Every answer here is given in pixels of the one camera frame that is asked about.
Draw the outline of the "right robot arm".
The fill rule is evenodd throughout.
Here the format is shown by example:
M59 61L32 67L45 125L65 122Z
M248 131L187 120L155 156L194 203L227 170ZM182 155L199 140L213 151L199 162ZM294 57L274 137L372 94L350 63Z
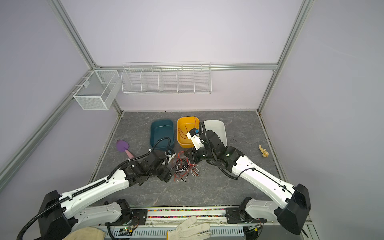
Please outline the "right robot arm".
M302 184L294 186L251 161L243 152L225 146L220 137L207 130L204 123L187 133L193 148L185 151L185 156L195 163L206 161L218 167L230 179L242 178L261 190L277 205L273 214L277 222L294 235L303 233L303 226L311 210L309 190Z

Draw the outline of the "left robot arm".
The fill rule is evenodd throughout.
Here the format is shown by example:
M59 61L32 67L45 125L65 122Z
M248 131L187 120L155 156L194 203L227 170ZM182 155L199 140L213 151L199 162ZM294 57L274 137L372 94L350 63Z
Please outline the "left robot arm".
M38 214L20 230L17 239L23 239L27 230L38 222L41 240L62 240L75 225L80 224L81 220L76 215L98 200L134 185L141 186L155 176L168 182L172 176L172 169L168 166L173 153L172 141L163 137L157 142L161 141L168 142L163 152L151 148L142 156L120 163L109 175L94 183L63 194L57 191L47 194Z

